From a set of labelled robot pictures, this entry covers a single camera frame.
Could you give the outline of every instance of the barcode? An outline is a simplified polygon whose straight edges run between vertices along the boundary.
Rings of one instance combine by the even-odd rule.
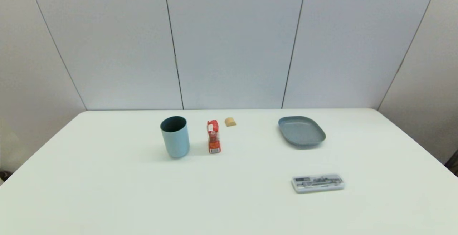
[[[217,153],[217,152],[220,152],[219,148],[211,148],[210,149],[210,153]]]

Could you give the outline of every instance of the small wooden block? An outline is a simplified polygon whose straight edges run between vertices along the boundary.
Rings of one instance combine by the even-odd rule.
[[[226,118],[226,120],[224,121],[224,123],[226,124],[227,127],[236,125],[236,123],[235,123],[235,121],[234,121],[234,118],[232,118],[232,117]]]

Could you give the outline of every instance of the red juice box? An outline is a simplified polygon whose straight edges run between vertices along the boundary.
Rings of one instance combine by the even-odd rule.
[[[206,122],[206,130],[208,132],[208,151],[210,153],[221,152],[221,145],[219,143],[219,126],[218,121],[215,119]]]

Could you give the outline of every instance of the cup rim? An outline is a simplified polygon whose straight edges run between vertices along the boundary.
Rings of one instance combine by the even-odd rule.
[[[179,121],[180,123],[175,125],[170,125],[172,121]],[[160,128],[163,132],[173,133],[177,131],[181,131],[186,125],[188,121],[182,116],[171,116],[161,122]]]

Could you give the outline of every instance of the light blue cup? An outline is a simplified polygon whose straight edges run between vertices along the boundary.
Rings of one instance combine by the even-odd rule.
[[[173,116],[161,123],[162,137],[170,157],[180,158],[189,152],[188,125],[181,116]]]

